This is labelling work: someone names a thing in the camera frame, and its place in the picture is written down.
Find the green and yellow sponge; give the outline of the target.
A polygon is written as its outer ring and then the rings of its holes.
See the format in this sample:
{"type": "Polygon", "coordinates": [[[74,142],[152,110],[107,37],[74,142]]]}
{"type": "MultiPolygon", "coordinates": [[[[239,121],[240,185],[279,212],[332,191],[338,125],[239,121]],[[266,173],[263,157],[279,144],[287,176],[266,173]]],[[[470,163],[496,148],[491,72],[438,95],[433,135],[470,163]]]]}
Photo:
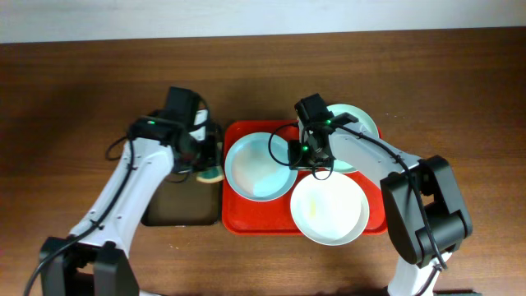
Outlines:
{"type": "Polygon", "coordinates": [[[220,165],[209,167],[196,175],[196,181],[200,183],[219,183],[224,180],[224,171],[220,165]]]}

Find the light blue plate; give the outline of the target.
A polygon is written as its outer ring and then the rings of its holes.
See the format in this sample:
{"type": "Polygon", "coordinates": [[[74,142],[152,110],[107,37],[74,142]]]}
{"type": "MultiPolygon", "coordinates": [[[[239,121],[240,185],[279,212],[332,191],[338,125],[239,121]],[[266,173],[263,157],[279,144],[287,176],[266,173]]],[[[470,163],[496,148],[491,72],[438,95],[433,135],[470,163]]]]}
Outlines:
{"type": "Polygon", "coordinates": [[[228,185],[249,201],[267,202],[282,197],[295,184],[298,172],[283,165],[288,143],[268,132],[254,132],[237,140],[226,155],[228,185]]]}

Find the white plate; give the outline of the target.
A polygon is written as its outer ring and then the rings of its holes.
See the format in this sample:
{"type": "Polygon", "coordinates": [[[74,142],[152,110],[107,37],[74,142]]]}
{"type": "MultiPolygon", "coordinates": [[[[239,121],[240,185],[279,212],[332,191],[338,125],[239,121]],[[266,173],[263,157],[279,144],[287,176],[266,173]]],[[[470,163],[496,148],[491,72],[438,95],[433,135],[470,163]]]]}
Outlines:
{"type": "Polygon", "coordinates": [[[340,246],[364,232],[370,208],[362,188],[341,173],[319,173],[303,178],[294,188],[290,211],[300,232],[311,241],[340,246]]]}

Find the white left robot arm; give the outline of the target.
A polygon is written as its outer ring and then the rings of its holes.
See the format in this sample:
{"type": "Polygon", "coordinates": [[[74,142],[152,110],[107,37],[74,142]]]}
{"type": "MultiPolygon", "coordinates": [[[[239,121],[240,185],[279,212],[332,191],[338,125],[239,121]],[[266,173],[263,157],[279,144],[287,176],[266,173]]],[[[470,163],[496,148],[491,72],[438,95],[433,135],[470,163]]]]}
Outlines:
{"type": "Polygon", "coordinates": [[[49,237],[29,279],[45,295],[142,295],[129,252],[159,185],[219,166],[219,125],[144,116],[122,137],[120,160],[98,199],[66,238],[49,237]]]}

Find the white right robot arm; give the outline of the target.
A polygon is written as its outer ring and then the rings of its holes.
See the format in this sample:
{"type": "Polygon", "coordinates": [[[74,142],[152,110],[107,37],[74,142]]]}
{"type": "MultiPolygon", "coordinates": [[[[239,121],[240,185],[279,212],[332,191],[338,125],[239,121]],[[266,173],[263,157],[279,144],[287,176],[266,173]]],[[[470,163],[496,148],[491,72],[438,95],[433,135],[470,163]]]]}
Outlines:
{"type": "Polygon", "coordinates": [[[330,111],[298,112],[300,136],[289,149],[294,169],[315,171],[342,160],[380,188],[390,241],[399,254],[388,295],[432,295],[446,262],[473,232],[450,164],[396,149],[330,111]]]}

